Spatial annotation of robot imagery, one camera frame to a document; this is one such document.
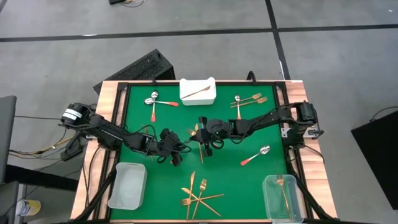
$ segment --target green table surface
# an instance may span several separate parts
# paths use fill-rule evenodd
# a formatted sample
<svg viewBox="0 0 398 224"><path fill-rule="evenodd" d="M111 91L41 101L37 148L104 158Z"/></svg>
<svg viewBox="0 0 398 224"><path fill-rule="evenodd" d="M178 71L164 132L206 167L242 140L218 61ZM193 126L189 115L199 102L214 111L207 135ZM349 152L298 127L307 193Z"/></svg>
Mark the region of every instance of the green table surface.
<svg viewBox="0 0 398 224"><path fill-rule="evenodd" d="M159 92L159 101L174 101L178 107L156 104L156 122L151 123L152 106L145 105L144 100L150 97L152 91ZM162 86L132 86L128 98L126 124L130 132L136 131L142 125L152 124L159 134L164 128L169 128L178 134L181 141L190 136L188 129L195 129L199 116L208 119L236 119L237 109L230 108L235 94L247 98L256 93L262 93L268 100L265 103L241 107L242 119L252 119L275 108L275 99L271 85L217 85L217 97L212 105L184 106L179 98L178 85ZM255 155L259 149L269 145L271 150L266 155L257 156L246 166L240 162ZM147 156L132 152L123 146L120 162L144 164L147 169L147 182L142 206L137 210L112 209L112 220L184 220L187 207L180 205L180 200L188 194L181 190L189 189L190 176L196 171L193 194L200 193L200 183L206 179L207 188L203 197L224 194L219 198L207 200L221 217L199 204L195 219L263 219L267 218L264 204L262 182L268 175L286 174L286 164L278 125L256 131L241 144L233 144L225 140L224 148L213 149L212 157L205 157L204 164L200 162L198 143L191 142L192 152L182 154L183 161L174 167L168 158L164 163L152 162ZM190 216L195 204L191 206Z"/></svg>

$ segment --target white container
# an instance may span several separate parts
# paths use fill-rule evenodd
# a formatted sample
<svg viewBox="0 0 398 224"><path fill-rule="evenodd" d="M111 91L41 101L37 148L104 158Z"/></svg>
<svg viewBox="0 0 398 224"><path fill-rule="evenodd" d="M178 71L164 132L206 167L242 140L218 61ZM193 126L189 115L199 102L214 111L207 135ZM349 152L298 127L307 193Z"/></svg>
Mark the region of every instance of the white container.
<svg viewBox="0 0 398 224"><path fill-rule="evenodd" d="M182 99L184 96L208 86L210 86L209 90L201 91ZM216 80L213 77L207 80L186 80L184 78L180 80L180 99L185 106L210 105L214 103L216 96Z"/></svg>
<svg viewBox="0 0 398 224"><path fill-rule="evenodd" d="M17 202L15 215L17 216L32 216L36 215L42 204L38 200L21 199Z"/></svg>
<svg viewBox="0 0 398 224"><path fill-rule="evenodd" d="M116 165L116 179L112 196L108 201L110 208L135 210L144 199L147 170L142 164L120 162Z"/></svg>

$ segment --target transparent plastic bin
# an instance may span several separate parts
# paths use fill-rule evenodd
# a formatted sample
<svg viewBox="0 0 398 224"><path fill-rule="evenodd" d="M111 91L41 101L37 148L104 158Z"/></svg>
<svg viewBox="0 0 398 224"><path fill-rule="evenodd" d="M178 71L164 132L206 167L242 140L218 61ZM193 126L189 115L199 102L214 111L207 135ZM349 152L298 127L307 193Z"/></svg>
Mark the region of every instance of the transparent plastic bin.
<svg viewBox="0 0 398 224"><path fill-rule="evenodd" d="M267 176L262 183L267 216L274 223L302 223L303 216L297 197L299 188L296 179L292 175L282 175L282 178L291 218L286 209L282 187L278 184L276 175Z"/></svg>
<svg viewBox="0 0 398 224"><path fill-rule="evenodd" d="M108 201L110 208L135 210L144 199L147 170L144 165L120 162L116 165L116 178L112 196Z"/></svg>

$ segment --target silver spoon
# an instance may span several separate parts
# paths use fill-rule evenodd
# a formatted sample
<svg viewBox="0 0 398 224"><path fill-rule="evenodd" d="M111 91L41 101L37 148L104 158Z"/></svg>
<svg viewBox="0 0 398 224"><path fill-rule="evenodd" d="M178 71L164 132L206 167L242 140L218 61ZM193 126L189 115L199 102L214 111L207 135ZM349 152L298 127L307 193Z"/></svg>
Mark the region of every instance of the silver spoon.
<svg viewBox="0 0 398 224"><path fill-rule="evenodd" d="M239 95L235 95L235 101L238 106L238 119L241 119L241 112L239 110L239 101L241 101L241 97Z"/></svg>
<svg viewBox="0 0 398 224"><path fill-rule="evenodd" d="M150 97L152 98L152 99L156 99L157 97L159 96L159 93L155 90L155 91L153 91L151 94L150 94Z"/></svg>
<svg viewBox="0 0 398 224"><path fill-rule="evenodd" d="M178 106L178 103L176 103L176 102L156 101L156 100L154 100L153 98L146 98L145 101L144 101L144 103L145 103L146 105L151 105L151 104L153 104L153 103L163 103L163 104L170 105L170 106Z"/></svg>
<svg viewBox="0 0 398 224"><path fill-rule="evenodd" d="M150 94L150 97L154 100L153 107L152 107L152 116L150 117L150 121L155 122L155 99L159 96L159 93L155 90Z"/></svg>
<svg viewBox="0 0 398 224"><path fill-rule="evenodd" d="M242 165L242 166L246 165L250 160L254 159L256 156L258 156L258 155L260 155L260 154L265 155L265 154L267 154L270 150L271 150L271 147L269 147L269 146L262 146L262 147L260 148L259 153L257 153L256 155L250 157L249 159L243 160L243 161L241 162L241 165Z"/></svg>

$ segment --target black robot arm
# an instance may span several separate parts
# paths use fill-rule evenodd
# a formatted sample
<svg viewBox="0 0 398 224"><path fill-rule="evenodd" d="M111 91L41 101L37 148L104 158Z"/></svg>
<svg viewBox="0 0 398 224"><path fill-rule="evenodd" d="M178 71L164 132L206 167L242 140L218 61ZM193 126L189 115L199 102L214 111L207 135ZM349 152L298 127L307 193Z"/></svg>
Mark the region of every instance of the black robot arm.
<svg viewBox="0 0 398 224"><path fill-rule="evenodd" d="M160 141L150 134L138 131L130 133L96 114L90 106L81 103L70 104L62 115L61 122L68 129L85 131L96 136L101 147L117 150L123 143L134 152L159 156L157 160L159 163L165 161L166 157L172 156L173 165L179 165L182 162L180 152L186 148L178 136L168 129L163 129Z"/></svg>
<svg viewBox="0 0 398 224"><path fill-rule="evenodd" d="M296 119L292 116L292 109L296 111ZM305 131L315 125L318 118L313 105L304 101L276 107L267 114L250 120L229 119L225 122L220 119L211 119L208 121L207 118L200 117L199 122L203 128L199 129L190 140L204 144L205 156L211 156L210 145L216 149L221 149L224 145L224 139L230 139L233 143L239 144L253 132L280 123L291 125L285 143L290 146L297 146L303 143Z"/></svg>

